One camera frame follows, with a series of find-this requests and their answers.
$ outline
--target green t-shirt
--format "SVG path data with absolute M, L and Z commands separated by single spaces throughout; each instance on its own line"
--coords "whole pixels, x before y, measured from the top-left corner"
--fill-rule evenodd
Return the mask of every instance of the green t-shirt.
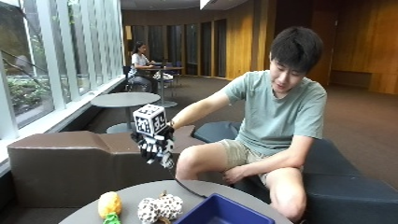
M 245 119 L 237 140 L 251 150 L 270 156 L 287 149 L 294 135 L 322 138 L 326 92 L 307 79 L 277 99 L 270 71 L 249 72 L 237 77 L 222 91 L 230 104 L 245 100 Z

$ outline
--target white plush toy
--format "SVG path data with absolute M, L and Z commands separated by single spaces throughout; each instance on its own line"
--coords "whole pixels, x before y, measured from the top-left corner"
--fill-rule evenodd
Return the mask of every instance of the white plush toy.
M 138 219 L 142 224 L 151 224 L 157 221 L 170 223 L 169 220 L 181 214 L 182 199 L 171 194 L 162 193 L 158 199 L 143 198 L 138 204 Z

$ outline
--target blue box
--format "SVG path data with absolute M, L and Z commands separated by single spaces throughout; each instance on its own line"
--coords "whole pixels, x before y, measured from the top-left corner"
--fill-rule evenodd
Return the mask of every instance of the blue box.
M 174 224 L 247 223 L 274 224 L 274 220 L 215 193 L 174 221 Z

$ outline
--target toy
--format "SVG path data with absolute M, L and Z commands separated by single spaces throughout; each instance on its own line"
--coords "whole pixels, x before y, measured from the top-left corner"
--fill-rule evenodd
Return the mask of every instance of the toy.
M 103 193 L 98 200 L 98 214 L 103 218 L 103 224 L 121 224 L 118 214 L 122 211 L 122 201 L 114 191 Z
M 173 168 L 173 132 L 166 124 L 163 107 L 145 105 L 133 112 L 137 131 L 131 133 L 131 139 L 138 143 L 142 157 L 150 164 L 158 161 L 163 168 Z
M 162 192 L 158 199 L 143 198 L 138 204 L 138 219 L 142 224 L 162 221 L 165 224 L 181 214 L 182 199 Z

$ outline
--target round table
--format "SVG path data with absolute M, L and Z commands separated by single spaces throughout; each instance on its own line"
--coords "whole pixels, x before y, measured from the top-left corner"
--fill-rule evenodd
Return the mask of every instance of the round table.
M 146 105 L 159 100 L 157 94 L 149 92 L 117 92 L 98 95 L 90 103 L 98 107 L 122 107 L 125 109 L 125 123 L 113 125 L 106 129 L 106 133 L 126 133 L 133 130 L 130 121 L 130 107 Z
M 177 105 L 175 102 L 171 101 L 165 101 L 163 100 L 163 78 L 162 78 L 162 72 L 163 71 L 170 71 L 170 70 L 181 70 L 183 67 L 151 67 L 151 68 L 143 68 L 142 70 L 145 71 L 159 71 L 161 73 L 161 100 L 158 102 L 154 103 L 154 105 L 159 105 L 162 107 L 171 107 L 174 105 Z
M 242 191 L 233 189 L 221 184 L 197 181 L 197 180 L 185 180 L 181 183 L 199 195 L 211 195 L 218 193 L 233 201 L 241 203 L 246 207 L 255 210 L 258 213 L 270 217 L 274 220 L 275 224 L 291 224 L 287 218 L 285 218 L 279 213 L 273 209 L 270 205 L 262 202 L 259 199 L 251 195 L 243 193 Z M 179 186 L 174 180 L 162 180 L 155 182 L 149 182 L 139 184 L 137 186 L 122 189 L 118 192 L 118 195 L 122 200 L 122 212 L 119 214 L 121 223 L 141 223 L 137 217 L 138 203 L 143 198 L 157 198 L 162 191 L 166 190 L 167 193 L 174 196 L 181 197 L 182 203 L 182 216 L 190 211 L 198 203 L 203 200 L 201 197 L 191 194 L 186 189 Z M 85 207 L 78 209 L 70 216 L 68 216 L 60 223 L 61 224 L 76 224 L 76 223 L 89 223 L 89 224 L 101 224 L 103 220 L 98 215 L 98 200 L 93 203 L 89 203 Z

